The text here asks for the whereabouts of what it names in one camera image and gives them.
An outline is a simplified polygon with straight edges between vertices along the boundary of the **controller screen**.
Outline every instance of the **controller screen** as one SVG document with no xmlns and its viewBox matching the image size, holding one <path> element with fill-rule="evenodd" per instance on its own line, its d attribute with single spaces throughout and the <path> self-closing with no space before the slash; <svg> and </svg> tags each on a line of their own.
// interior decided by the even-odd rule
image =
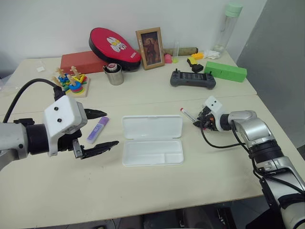
<svg viewBox="0 0 305 229">
<path fill-rule="evenodd" d="M 184 80 L 206 80 L 205 74 L 182 73 Z"/>
</svg>

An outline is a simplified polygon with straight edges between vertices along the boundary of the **wooden picture frame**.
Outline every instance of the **wooden picture frame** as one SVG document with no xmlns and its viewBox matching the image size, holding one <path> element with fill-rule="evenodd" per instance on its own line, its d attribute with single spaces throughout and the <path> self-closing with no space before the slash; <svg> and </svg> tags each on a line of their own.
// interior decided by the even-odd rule
<svg viewBox="0 0 305 229">
<path fill-rule="evenodd" d="M 145 70 L 164 65 L 160 27 L 135 32 Z"/>
</svg>

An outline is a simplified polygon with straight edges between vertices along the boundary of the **game controller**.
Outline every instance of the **game controller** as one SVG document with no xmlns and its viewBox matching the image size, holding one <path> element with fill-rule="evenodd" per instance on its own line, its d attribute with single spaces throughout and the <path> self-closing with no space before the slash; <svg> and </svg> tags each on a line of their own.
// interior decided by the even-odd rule
<svg viewBox="0 0 305 229">
<path fill-rule="evenodd" d="M 206 87 L 208 89 L 213 89 L 216 85 L 216 81 L 210 73 L 184 73 L 178 69 L 173 71 L 170 83 L 174 87 L 186 85 Z"/>
</svg>

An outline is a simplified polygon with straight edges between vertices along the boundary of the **purple highlighter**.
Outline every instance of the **purple highlighter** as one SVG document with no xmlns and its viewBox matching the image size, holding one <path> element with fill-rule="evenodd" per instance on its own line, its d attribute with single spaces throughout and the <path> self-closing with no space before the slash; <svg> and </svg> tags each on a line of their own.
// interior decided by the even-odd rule
<svg viewBox="0 0 305 229">
<path fill-rule="evenodd" d="M 99 134 L 102 131 L 102 129 L 106 126 L 108 121 L 109 121 L 108 117 L 102 117 L 99 120 L 99 122 L 97 123 L 97 125 L 95 126 L 95 128 L 92 130 L 92 132 L 87 137 L 87 142 L 89 142 L 90 144 L 93 144 L 94 141 L 99 136 Z"/>
</svg>

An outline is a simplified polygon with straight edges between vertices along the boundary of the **red box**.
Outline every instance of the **red box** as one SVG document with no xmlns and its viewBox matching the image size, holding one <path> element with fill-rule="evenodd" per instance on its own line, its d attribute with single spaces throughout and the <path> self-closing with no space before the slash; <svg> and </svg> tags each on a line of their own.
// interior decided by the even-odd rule
<svg viewBox="0 0 305 229">
<path fill-rule="evenodd" d="M 64 73 L 73 74 L 71 66 L 75 66 L 81 74 L 103 72 L 107 62 L 101 60 L 92 51 L 65 54 L 61 57 L 61 69 Z"/>
</svg>

